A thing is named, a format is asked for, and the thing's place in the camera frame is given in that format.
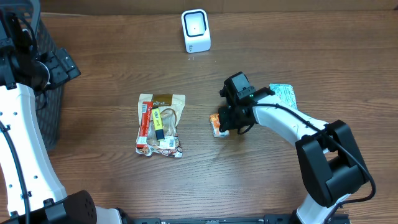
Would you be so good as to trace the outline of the yellow black item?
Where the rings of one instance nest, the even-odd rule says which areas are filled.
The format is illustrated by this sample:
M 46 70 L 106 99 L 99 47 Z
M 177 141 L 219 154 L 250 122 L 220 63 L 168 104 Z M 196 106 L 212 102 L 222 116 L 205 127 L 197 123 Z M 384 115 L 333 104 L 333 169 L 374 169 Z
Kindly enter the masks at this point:
M 152 119 L 153 119 L 153 124 L 154 124 L 154 128 L 155 128 L 156 138 L 158 141 L 163 141 L 164 140 L 164 130 L 163 130 L 163 123 L 162 123 L 160 109 L 152 108 L 151 113 L 152 113 Z

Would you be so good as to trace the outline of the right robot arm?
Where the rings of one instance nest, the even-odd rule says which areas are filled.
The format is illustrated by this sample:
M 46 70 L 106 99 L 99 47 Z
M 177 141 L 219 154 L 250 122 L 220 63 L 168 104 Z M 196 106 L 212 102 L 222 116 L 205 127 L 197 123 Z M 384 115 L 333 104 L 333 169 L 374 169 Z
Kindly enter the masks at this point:
M 284 218 L 287 223 L 349 223 L 337 210 L 374 197 L 376 186 L 350 127 L 341 120 L 314 119 L 283 102 L 268 88 L 225 86 L 220 95 L 220 130 L 260 124 L 295 146 L 303 184 L 303 204 Z

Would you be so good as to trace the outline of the brown snack pouch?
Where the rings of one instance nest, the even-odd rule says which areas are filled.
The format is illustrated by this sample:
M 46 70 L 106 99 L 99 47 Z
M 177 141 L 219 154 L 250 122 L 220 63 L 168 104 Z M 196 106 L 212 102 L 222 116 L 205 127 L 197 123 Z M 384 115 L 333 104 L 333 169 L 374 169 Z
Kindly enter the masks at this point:
M 147 146 L 144 148 L 137 148 L 136 152 L 150 157 L 153 154 L 161 154 L 167 157 L 181 158 L 183 156 L 181 142 L 178 137 L 177 126 L 180 121 L 182 111 L 185 107 L 185 95 L 175 94 L 145 94 L 139 96 L 138 101 L 138 118 L 141 125 L 142 103 L 144 101 L 153 102 L 152 108 L 160 109 L 164 140 L 158 141 L 155 135 L 155 128 L 153 124 L 152 115 L 150 117 L 149 130 L 147 136 Z

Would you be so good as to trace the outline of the orange snack packet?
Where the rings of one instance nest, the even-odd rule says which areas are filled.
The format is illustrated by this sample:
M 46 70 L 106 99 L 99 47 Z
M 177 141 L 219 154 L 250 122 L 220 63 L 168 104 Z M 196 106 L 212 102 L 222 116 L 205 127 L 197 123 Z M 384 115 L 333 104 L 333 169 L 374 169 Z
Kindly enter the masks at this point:
M 220 119 L 218 113 L 210 115 L 210 124 L 215 138 L 225 138 L 229 136 L 229 131 L 220 131 Z

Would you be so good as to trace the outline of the red item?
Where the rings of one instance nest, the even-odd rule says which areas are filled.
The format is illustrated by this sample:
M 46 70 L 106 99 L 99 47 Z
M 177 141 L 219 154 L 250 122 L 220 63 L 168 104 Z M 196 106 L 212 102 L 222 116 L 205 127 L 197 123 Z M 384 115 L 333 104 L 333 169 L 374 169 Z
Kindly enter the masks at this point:
M 147 136 L 149 130 L 150 117 L 152 114 L 151 113 L 152 107 L 153 107 L 153 102 L 151 101 L 144 101 L 142 103 L 141 125 L 136 142 L 137 148 L 144 148 L 147 146 Z

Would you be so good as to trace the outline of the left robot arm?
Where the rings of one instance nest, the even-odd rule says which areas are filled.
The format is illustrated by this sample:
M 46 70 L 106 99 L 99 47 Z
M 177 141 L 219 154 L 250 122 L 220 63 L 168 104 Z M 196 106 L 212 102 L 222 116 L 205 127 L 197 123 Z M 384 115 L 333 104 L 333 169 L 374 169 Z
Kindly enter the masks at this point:
M 120 208 L 95 205 L 81 190 L 68 195 L 51 165 L 37 121 L 38 93 L 54 90 L 80 71 L 65 49 L 39 54 L 33 28 L 1 11 L 1 169 L 8 223 L 132 223 Z

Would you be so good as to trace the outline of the teal snack packet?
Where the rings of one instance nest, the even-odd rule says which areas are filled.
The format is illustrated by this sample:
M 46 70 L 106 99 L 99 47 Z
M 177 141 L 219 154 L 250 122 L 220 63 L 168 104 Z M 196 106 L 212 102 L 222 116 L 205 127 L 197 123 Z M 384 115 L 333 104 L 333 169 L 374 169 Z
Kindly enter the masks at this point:
M 269 88 L 275 92 L 275 94 L 291 108 L 297 110 L 297 102 L 295 92 L 292 85 L 289 84 L 278 84 L 271 83 Z

